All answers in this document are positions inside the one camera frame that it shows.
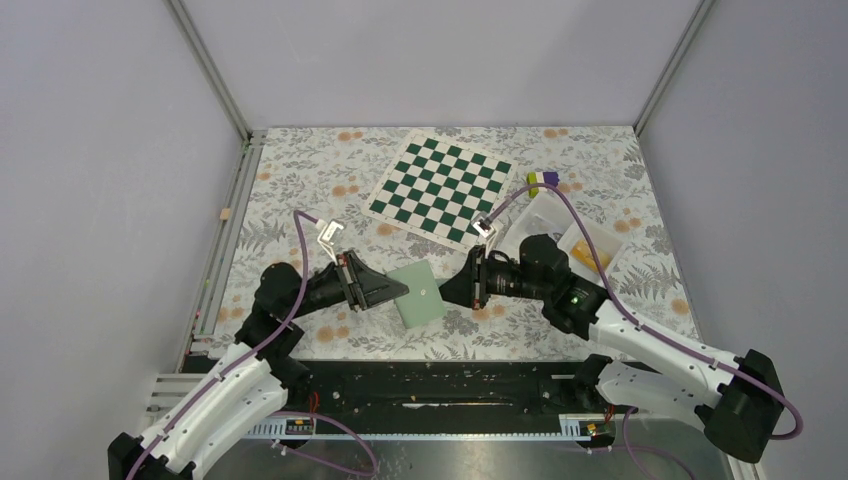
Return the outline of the green leather card holder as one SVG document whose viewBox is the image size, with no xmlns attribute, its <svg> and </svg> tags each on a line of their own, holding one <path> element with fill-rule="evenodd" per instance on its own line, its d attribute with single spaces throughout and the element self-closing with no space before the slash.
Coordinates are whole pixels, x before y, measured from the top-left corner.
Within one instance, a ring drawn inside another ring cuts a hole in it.
<svg viewBox="0 0 848 480">
<path fill-rule="evenodd" d="M 427 260 L 420 260 L 389 271 L 387 276 L 408 288 L 407 294 L 394 300 L 400 318 L 407 329 L 426 325 L 446 315 L 447 308 Z"/>
</svg>

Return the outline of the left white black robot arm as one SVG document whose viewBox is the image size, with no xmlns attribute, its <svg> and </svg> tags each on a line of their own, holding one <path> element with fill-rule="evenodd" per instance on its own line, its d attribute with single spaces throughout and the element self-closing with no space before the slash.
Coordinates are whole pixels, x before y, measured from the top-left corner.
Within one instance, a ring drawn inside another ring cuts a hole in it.
<svg viewBox="0 0 848 480">
<path fill-rule="evenodd" d="M 179 403 L 143 433 L 108 447 L 111 479 L 202 479 L 245 434 L 282 408 L 309 401 L 308 369 L 291 352 L 304 332 L 293 319 L 345 303 L 367 310 L 408 294 L 404 283 L 349 250 L 305 279 L 288 263 L 266 268 L 235 340 Z"/>
</svg>

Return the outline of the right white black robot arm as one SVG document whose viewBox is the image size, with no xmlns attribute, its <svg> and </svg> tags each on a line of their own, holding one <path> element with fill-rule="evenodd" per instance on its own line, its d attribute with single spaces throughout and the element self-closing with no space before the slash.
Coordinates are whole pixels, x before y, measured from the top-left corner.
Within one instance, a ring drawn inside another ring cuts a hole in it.
<svg viewBox="0 0 848 480">
<path fill-rule="evenodd" d="M 644 364 L 637 369 L 590 355 L 574 376 L 573 396 L 583 410 L 613 404 L 656 412 L 747 463 L 759 462 L 778 437 L 775 428 L 786 407 L 770 357 L 754 349 L 739 356 L 635 319 L 606 288 L 573 272 L 568 255 L 547 235 L 525 238 L 515 259 L 473 247 L 439 290 L 443 300 L 473 310 L 493 296 L 539 300 L 555 329 Z"/>
</svg>

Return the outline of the yellow card in tray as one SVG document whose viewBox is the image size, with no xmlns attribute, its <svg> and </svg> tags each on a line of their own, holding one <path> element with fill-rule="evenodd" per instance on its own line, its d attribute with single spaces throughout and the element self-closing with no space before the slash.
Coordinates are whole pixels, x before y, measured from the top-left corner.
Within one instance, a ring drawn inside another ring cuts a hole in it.
<svg viewBox="0 0 848 480">
<path fill-rule="evenodd" d="M 571 255 L 591 271 L 598 273 L 606 269 L 612 257 L 599 248 L 592 250 L 589 242 L 585 239 L 578 240 L 570 250 Z"/>
</svg>

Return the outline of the green white chessboard mat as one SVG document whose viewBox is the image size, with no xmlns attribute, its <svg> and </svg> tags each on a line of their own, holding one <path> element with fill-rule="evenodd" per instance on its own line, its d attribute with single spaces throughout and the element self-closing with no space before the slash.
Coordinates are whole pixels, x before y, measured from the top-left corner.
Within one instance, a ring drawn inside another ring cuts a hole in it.
<svg viewBox="0 0 848 480">
<path fill-rule="evenodd" d="M 517 163 L 479 146 L 412 130 L 362 206 L 372 219 L 455 250 L 478 243 L 472 223 L 505 199 Z"/>
</svg>

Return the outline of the clear plastic compartment tray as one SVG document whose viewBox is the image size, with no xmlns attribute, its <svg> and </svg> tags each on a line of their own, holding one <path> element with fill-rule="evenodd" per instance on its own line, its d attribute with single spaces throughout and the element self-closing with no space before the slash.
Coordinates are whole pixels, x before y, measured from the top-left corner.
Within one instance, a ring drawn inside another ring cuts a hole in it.
<svg viewBox="0 0 848 480">
<path fill-rule="evenodd" d="M 592 220 L 582 220 L 582 224 L 594 247 L 612 257 L 608 267 L 604 269 L 610 274 L 621 257 L 625 241 L 612 230 Z M 602 283 L 598 273 L 591 271 L 571 255 L 570 250 L 574 244 L 585 237 L 566 206 L 552 193 L 539 193 L 516 220 L 511 220 L 509 228 L 495 249 L 518 259 L 521 242 L 536 234 L 546 234 L 554 239 L 557 247 L 569 256 L 570 268 L 577 275 L 596 284 Z"/>
</svg>

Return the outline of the green purple toy block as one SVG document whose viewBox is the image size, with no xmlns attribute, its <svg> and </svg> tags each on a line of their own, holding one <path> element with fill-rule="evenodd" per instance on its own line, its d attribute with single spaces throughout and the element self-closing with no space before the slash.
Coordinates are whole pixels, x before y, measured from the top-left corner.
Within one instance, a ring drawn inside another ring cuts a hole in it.
<svg viewBox="0 0 848 480">
<path fill-rule="evenodd" d="M 560 176 L 554 171 L 535 171 L 526 175 L 526 184 L 532 185 L 528 190 L 528 196 L 535 198 L 540 193 L 539 185 L 546 184 L 556 187 L 560 182 Z"/>
</svg>

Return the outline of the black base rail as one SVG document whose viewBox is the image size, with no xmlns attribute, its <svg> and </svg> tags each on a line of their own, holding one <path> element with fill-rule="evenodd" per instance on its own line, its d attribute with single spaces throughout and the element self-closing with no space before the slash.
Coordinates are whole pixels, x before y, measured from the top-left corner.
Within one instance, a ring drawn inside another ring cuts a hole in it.
<svg viewBox="0 0 848 480">
<path fill-rule="evenodd" d="M 273 359 L 287 410 L 313 411 L 361 436 L 553 434 L 559 417 L 606 419 L 630 408 L 606 400 L 586 361 L 361 361 Z"/>
</svg>

